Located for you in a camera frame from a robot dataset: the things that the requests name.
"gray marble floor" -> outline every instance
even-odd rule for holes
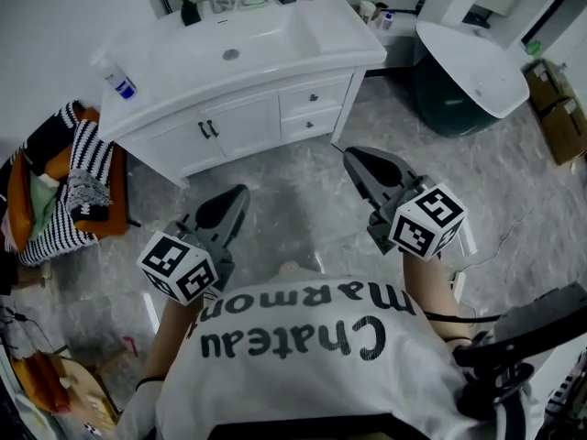
[[[361,86],[340,140],[343,148],[352,145],[401,155],[467,205],[479,252],[464,258],[453,243],[443,260],[448,272],[467,269],[463,301],[477,314],[526,303],[573,280],[587,282],[587,168],[582,159],[573,169],[554,164],[528,105],[480,134],[447,139],[418,119],[404,82],[371,78]],[[231,184],[249,186],[251,205],[232,245],[237,270],[228,288],[265,281],[292,259],[326,273],[401,284],[399,255],[383,257],[365,232],[370,207],[329,137],[204,171],[183,191],[136,160],[129,162],[128,176],[130,211],[143,227],[55,259],[55,279],[47,288],[4,299],[36,320],[53,347],[67,344],[88,365],[116,353],[123,336],[132,337],[138,357],[105,375],[121,408],[154,336],[142,293],[151,294],[158,311],[164,304],[135,265],[138,253],[155,230]],[[8,335],[18,357],[33,346],[50,350],[31,323],[12,324]]]

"drawer knob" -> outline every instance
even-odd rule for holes
[[[204,137],[206,139],[210,138],[210,134],[208,134],[205,130],[204,130],[204,123],[203,122],[198,122],[198,126],[200,126],[200,130],[202,131],[202,134],[204,134]]]
[[[212,121],[210,119],[208,119],[208,126],[210,127],[210,132],[212,132],[214,137],[218,137],[220,135],[214,130],[214,126],[212,126]]]

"cube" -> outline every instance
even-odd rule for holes
[[[466,216],[462,202],[440,183],[397,209],[389,239],[429,260],[454,239]]]
[[[181,239],[155,232],[137,265],[160,292],[189,304],[218,280],[210,254]]]

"white t-shirt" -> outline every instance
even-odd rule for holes
[[[138,389],[116,434],[135,440],[155,424],[152,438],[164,440],[325,438],[369,424],[395,440],[495,438],[495,422],[457,410],[464,385],[405,291],[352,279],[271,283],[206,307],[167,379]],[[534,438],[540,413],[526,419]]]

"cardboard box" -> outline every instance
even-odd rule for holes
[[[564,75],[547,60],[541,60],[524,76],[530,89],[530,100],[539,116],[556,103],[573,96]]]
[[[540,123],[558,165],[577,158],[587,150],[587,120],[575,99],[557,103]]]

